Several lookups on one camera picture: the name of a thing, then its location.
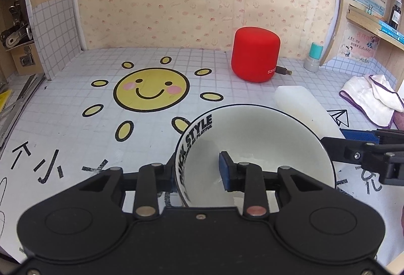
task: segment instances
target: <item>paper airplane drawing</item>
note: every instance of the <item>paper airplane drawing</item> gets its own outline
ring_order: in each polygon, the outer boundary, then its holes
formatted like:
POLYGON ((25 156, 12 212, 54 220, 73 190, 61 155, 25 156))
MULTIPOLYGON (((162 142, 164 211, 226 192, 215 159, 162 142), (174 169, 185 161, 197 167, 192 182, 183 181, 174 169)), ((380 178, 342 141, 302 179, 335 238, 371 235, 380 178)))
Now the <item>paper airplane drawing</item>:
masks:
POLYGON ((333 117, 338 127, 343 124, 349 128, 348 110, 327 110, 327 112, 333 117))

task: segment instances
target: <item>yellow book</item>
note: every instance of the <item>yellow book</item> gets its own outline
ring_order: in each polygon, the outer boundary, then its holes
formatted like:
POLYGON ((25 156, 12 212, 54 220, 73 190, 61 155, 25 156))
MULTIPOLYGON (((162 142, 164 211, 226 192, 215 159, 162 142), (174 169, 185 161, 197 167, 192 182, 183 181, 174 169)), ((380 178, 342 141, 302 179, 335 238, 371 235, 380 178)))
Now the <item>yellow book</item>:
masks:
POLYGON ((11 89, 0 94, 0 111, 3 111, 12 94, 13 90, 11 89))

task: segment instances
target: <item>red speaker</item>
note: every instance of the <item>red speaker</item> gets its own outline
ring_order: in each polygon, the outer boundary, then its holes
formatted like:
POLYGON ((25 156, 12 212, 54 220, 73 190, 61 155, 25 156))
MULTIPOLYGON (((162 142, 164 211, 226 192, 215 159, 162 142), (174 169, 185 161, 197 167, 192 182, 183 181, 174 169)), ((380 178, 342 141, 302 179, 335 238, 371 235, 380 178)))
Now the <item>red speaker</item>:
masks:
POLYGON ((232 69, 246 81, 268 81, 275 73, 279 49, 277 34, 254 26, 240 28, 234 37, 232 69))

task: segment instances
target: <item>blue gripper pad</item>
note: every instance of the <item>blue gripper pad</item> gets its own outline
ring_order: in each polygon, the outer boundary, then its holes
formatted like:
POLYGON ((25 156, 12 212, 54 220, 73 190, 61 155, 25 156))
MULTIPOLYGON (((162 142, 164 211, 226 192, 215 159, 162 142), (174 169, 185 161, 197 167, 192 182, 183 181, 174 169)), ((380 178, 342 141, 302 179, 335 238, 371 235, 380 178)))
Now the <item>blue gripper pad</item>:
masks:
POLYGON ((379 144, 379 138, 371 130, 340 129, 346 139, 379 144))
POLYGON ((219 153, 219 172, 220 176, 222 177, 223 187, 225 190, 228 190, 230 186, 229 167, 227 166, 222 153, 219 153))

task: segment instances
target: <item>sun drawing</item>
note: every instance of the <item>sun drawing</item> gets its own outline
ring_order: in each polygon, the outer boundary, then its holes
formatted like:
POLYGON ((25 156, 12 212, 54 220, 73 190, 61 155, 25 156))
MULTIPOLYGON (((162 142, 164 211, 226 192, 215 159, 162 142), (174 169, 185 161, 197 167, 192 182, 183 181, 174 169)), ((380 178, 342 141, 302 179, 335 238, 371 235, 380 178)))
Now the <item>sun drawing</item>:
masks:
MULTIPOLYGON (((165 56, 160 60, 162 65, 167 65, 172 58, 165 56)), ((122 68, 132 69, 135 65, 126 61, 122 68)), ((212 73, 211 69, 203 68, 195 71, 195 76, 206 76, 212 73)), ((104 87, 108 80, 95 80, 92 87, 104 87)), ((124 76, 114 88, 114 100, 122 108, 133 112, 157 112, 180 103, 189 92, 189 80, 177 70, 167 68, 146 68, 129 73, 124 76)), ((206 101, 218 102, 223 96, 215 92, 204 92, 200 95, 206 101)), ((89 106, 82 113, 84 117, 91 117, 101 112, 104 106, 95 104, 89 106)), ((183 117, 174 117, 171 121, 173 128, 182 134, 190 125, 183 117)), ((135 125, 130 120, 122 122, 116 132, 115 139, 118 142, 126 141, 132 134, 135 125)))

